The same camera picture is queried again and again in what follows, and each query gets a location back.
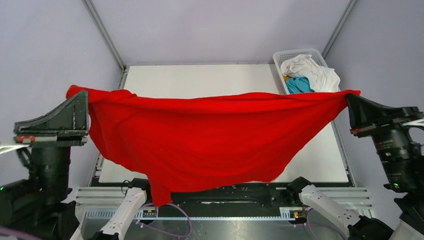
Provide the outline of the red t-shirt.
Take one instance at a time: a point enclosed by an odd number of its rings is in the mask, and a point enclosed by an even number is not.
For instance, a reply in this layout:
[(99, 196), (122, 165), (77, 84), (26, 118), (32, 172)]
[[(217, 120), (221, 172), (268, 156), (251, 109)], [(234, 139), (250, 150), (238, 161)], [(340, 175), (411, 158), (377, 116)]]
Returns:
[(87, 89), (89, 136), (107, 160), (145, 174), (155, 206), (172, 193), (271, 182), (358, 90), (150, 98)]

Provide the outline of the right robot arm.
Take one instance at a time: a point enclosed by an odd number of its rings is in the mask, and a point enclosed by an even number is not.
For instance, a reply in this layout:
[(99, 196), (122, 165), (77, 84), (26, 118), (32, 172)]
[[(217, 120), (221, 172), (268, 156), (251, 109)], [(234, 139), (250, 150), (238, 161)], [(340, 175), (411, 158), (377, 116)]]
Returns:
[(362, 215), (322, 193), (304, 177), (287, 187), (287, 201), (325, 217), (349, 240), (421, 240), (424, 237), (424, 154), (413, 140), (412, 128), (424, 128), (424, 113), (416, 106), (393, 107), (355, 94), (346, 96), (350, 133), (371, 138), (384, 170), (384, 188), (398, 194), (399, 222), (391, 228)]

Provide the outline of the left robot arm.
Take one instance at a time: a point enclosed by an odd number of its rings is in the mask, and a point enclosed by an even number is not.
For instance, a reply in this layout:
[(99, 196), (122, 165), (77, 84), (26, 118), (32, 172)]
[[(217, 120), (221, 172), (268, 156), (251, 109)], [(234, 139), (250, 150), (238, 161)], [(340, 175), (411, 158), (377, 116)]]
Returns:
[(89, 94), (79, 91), (50, 112), (14, 125), (1, 153), (15, 151), (28, 178), (0, 187), (0, 234), (18, 240), (79, 240), (76, 202), (66, 202), (71, 148), (89, 131)]

